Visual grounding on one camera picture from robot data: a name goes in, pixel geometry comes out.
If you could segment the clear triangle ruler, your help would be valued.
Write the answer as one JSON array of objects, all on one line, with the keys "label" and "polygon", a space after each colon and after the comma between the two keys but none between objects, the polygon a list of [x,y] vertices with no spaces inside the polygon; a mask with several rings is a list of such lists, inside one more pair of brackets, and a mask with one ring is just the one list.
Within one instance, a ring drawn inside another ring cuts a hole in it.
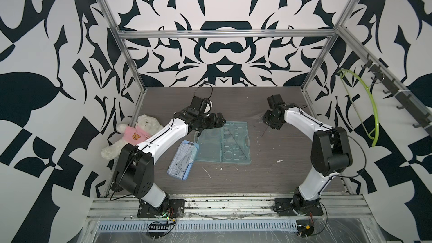
[{"label": "clear triangle ruler", "polygon": [[247,122],[228,121],[223,127],[223,150],[246,153]]}]

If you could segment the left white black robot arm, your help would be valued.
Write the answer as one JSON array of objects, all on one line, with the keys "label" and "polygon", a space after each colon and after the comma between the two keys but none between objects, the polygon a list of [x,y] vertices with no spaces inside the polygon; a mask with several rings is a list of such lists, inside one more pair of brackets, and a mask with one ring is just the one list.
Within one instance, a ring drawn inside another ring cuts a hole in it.
[{"label": "left white black robot arm", "polygon": [[124,190],[144,201],[160,214],[168,209],[169,195],[155,183],[154,165],[178,140],[191,131],[222,128],[226,119],[211,112],[209,99],[193,97],[191,104],[175,113],[171,121],[154,136],[138,144],[122,147],[113,176],[112,189]]}]

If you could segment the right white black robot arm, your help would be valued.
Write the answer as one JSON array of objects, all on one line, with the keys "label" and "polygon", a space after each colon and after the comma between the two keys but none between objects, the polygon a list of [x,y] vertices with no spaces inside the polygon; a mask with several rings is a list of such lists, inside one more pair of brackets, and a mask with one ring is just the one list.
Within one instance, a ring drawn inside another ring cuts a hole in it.
[{"label": "right white black robot arm", "polygon": [[293,103],[286,104],[279,94],[268,97],[267,101],[270,109],[263,116],[266,125],[280,130],[284,124],[290,124],[312,142],[312,168],[292,198],[293,209],[310,208],[319,202],[331,180],[353,163],[347,132],[342,127],[331,127],[313,119]]}]

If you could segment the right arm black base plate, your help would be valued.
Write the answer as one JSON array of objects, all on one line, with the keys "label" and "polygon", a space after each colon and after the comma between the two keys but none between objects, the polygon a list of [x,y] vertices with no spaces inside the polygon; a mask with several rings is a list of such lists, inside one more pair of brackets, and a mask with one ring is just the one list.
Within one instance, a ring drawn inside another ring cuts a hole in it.
[{"label": "right arm black base plate", "polygon": [[275,198],[272,210],[280,217],[323,216],[320,200],[307,201],[302,198]]}]

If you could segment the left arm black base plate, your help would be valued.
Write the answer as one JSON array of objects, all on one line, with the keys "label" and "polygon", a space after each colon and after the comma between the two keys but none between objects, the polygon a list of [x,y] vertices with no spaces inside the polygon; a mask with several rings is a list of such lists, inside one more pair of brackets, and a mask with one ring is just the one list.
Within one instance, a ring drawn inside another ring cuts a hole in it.
[{"label": "left arm black base plate", "polygon": [[137,218],[179,217],[185,212],[184,199],[166,198],[159,207],[140,199]]}]

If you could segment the teal transparent ruler set case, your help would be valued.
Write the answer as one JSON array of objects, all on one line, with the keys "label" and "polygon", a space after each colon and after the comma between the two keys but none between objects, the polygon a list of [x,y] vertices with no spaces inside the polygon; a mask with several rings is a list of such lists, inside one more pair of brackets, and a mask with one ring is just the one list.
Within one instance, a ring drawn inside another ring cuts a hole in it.
[{"label": "teal transparent ruler set case", "polygon": [[195,160],[210,163],[245,164],[251,163],[248,124],[228,121],[222,128],[206,129],[195,134],[198,144]]}]

